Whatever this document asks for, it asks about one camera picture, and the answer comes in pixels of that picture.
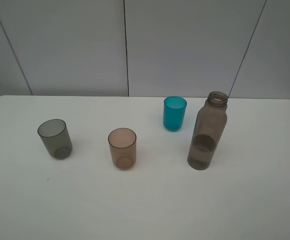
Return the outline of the brown translucent water bottle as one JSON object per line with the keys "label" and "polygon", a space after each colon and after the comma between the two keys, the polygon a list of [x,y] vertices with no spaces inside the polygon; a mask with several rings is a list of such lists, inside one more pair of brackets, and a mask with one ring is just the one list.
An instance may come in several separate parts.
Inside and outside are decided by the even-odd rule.
{"label": "brown translucent water bottle", "polygon": [[209,93],[199,110],[187,156],[188,164],[196,170],[210,166],[227,124],[228,96],[220,91]]}

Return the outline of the brown translucent cup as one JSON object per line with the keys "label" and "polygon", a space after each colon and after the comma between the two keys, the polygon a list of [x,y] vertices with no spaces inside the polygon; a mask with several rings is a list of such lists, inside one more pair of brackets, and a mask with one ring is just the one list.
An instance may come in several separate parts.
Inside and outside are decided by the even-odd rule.
{"label": "brown translucent cup", "polygon": [[111,159],[115,167],[129,170],[137,159],[137,135],[129,128],[117,128],[108,135]]}

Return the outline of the teal plastic cup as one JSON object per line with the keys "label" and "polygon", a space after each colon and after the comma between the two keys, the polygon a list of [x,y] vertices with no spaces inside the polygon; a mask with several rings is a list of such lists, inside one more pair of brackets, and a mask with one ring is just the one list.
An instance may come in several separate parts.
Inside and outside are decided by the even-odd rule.
{"label": "teal plastic cup", "polygon": [[179,96],[168,96],[163,101],[163,125],[171,131],[178,131],[184,121],[187,101]]}

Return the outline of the grey translucent cup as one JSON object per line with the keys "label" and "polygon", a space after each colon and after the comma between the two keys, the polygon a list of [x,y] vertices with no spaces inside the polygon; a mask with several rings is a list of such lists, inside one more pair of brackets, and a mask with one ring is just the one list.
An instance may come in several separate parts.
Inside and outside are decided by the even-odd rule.
{"label": "grey translucent cup", "polygon": [[50,119],[43,122],[37,129],[49,155],[57,160],[67,158],[73,149],[67,124],[62,119]]}

